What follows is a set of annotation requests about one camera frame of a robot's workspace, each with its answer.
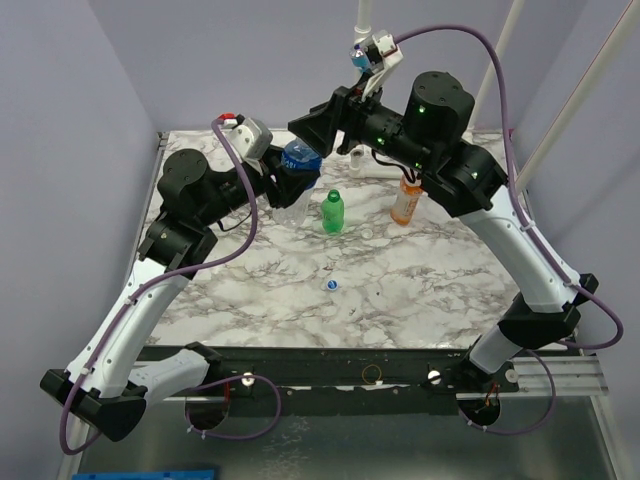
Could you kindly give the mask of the white blue bottle cap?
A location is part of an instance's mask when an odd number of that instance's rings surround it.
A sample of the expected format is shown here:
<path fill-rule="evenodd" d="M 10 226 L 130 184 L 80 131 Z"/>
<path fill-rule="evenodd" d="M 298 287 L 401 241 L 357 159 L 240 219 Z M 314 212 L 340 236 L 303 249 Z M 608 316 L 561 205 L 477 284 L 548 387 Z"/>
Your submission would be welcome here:
<path fill-rule="evenodd" d="M 326 289 L 330 292 L 337 291 L 339 289 L 339 284 L 336 280 L 330 279 L 326 282 Z"/>

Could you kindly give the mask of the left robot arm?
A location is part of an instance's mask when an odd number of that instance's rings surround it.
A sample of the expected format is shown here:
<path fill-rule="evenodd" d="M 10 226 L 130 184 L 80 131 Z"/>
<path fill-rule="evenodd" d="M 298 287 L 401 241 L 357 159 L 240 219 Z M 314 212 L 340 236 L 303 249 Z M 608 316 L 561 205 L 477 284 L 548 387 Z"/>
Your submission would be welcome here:
<path fill-rule="evenodd" d="M 270 146 L 257 167 L 242 163 L 214 171 L 203 153 L 181 149 L 164 163 L 163 199 L 139 247 L 125 288 L 89 344 L 64 369 L 48 370 L 40 387 L 111 441 L 126 438 L 152 405 L 184 390 L 214 393 L 226 368 L 198 342 L 173 356 L 133 369 L 160 317 L 193 279 L 217 243 L 211 227 L 261 195 L 274 208 L 292 205 L 320 176 L 292 169 Z"/>

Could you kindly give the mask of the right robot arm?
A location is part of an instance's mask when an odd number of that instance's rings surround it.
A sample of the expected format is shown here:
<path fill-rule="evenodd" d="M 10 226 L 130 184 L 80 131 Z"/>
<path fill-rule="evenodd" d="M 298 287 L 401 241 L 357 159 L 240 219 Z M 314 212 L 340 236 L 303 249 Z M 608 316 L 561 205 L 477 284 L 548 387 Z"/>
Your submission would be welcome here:
<path fill-rule="evenodd" d="M 571 335 L 598 281 L 562 265 L 528 216 L 517 212 L 498 162 L 463 140 L 475 101 L 457 79 L 419 74 L 403 114 L 383 106 L 379 93 L 363 99 L 363 91 L 362 84 L 337 88 L 288 129 L 323 157 L 365 145 L 415 171 L 428 197 L 471 229 L 510 274 L 518 294 L 459 370 L 467 389 L 483 391 L 514 355 Z"/>

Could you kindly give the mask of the blue label plastic bottle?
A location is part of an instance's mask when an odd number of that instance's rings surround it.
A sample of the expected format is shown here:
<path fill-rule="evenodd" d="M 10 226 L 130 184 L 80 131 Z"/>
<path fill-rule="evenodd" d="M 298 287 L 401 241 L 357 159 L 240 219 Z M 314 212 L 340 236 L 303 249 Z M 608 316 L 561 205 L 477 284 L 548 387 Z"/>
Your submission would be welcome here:
<path fill-rule="evenodd" d="M 323 158 L 299 138 L 294 138 L 284 147 L 281 165 L 285 173 L 285 196 L 281 206 L 273 211 L 276 223 L 290 229 L 304 223 L 322 161 Z"/>

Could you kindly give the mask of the orange plastic bottle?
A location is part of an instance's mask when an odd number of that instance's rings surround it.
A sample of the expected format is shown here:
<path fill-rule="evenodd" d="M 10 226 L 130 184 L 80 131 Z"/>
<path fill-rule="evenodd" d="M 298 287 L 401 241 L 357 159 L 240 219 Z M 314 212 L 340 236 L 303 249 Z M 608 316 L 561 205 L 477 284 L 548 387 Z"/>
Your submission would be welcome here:
<path fill-rule="evenodd" d="M 390 210 L 391 219 L 398 225 L 407 226 L 413 218 L 422 193 L 423 190 L 418 182 L 411 182 L 402 177 L 395 202 Z"/>

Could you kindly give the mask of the green plastic bottle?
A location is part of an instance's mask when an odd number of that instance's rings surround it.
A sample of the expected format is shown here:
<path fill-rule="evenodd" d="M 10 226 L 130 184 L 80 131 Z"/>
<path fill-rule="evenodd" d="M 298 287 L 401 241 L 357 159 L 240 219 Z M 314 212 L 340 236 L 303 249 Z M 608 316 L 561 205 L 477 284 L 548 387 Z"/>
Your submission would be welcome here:
<path fill-rule="evenodd" d="M 327 234 L 338 234 L 344 227 L 345 206 L 338 190 L 332 189 L 321 204 L 322 228 Z"/>

